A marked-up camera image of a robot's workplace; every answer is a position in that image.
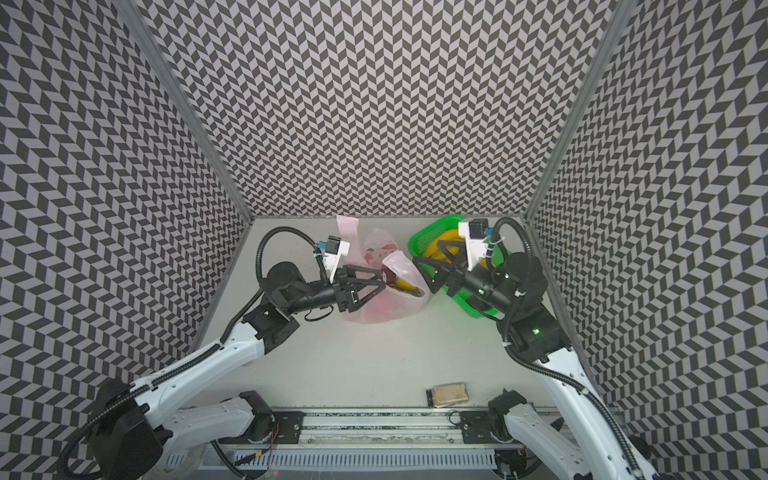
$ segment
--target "white cable tie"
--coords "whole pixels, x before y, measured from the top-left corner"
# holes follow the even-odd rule
[[[490,432],[491,438],[494,439],[496,442],[499,443],[512,443],[515,441],[515,439],[509,439],[509,440],[500,440],[496,435],[493,434],[493,432]]]

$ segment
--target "chevron pattern wall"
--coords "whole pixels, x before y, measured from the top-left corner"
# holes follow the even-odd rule
[[[615,0],[138,0],[256,215],[522,212]]]
[[[0,64],[0,477],[40,478],[189,349],[244,223],[104,0],[3,2]]]
[[[611,403],[682,478],[768,468],[767,18],[641,2],[535,221]]]

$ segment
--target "black mounting plate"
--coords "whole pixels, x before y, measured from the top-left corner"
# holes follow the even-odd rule
[[[462,438],[466,445],[501,443],[491,436],[491,425],[488,423],[487,412],[459,412],[459,415]]]
[[[495,450],[496,475],[502,478],[517,478],[524,476],[523,472],[528,466],[528,454],[525,449],[519,450]]]
[[[275,439],[275,445],[295,445],[299,443],[301,426],[304,422],[304,412],[272,412],[275,422],[280,426]],[[219,439],[221,445],[252,445],[248,438],[226,437]]]
[[[304,412],[273,412],[280,430],[277,432],[275,443],[278,445],[295,445],[299,443],[301,425],[304,422]]]

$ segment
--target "white table surface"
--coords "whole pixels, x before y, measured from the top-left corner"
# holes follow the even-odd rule
[[[362,218],[359,233],[363,239],[374,227],[386,230],[410,257],[408,239],[435,220]],[[257,290],[253,262],[258,244],[280,225],[298,228],[315,241],[338,235],[335,219],[255,220],[203,345],[221,334]],[[508,249],[521,250],[511,228],[502,234]],[[268,243],[265,274],[284,260],[294,262],[307,281],[319,278],[312,250],[290,233],[279,233]],[[546,296],[545,305],[551,311]],[[338,311],[315,323],[304,322],[303,313],[296,318],[301,327],[283,345],[235,369],[188,405],[256,390],[272,407],[423,407],[427,389],[454,382],[467,384],[467,406],[486,406],[503,388],[517,390],[536,405],[554,405],[536,376],[507,357],[495,325],[471,318],[442,291],[417,315],[387,323],[352,323]]]

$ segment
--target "yellow banana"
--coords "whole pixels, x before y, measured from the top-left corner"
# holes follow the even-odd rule
[[[424,253],[422,254],[422,257],[437,258],[437,257],[435,257],[435,255],[438,254],[439,256],[442,257],[442,259],[438,258],[438,260],[444,260],[445,259],[445,255],[443,255],[440,252],[440,249],[437,247],[438,240],[448,240],[448,241],[458,240],[458,241],[463,241],[464,239],[458,235],[458,229],[448,230],[443,235],[435,238],[429,244],[427,249],[424,250]]]
[[[398,278],[397,280],[395,280],[395,285],[399,286],[404,290],[408,290],[409,292],[412,292],[413,290],[418,290],[418,288],[406,282],[402,278]]]

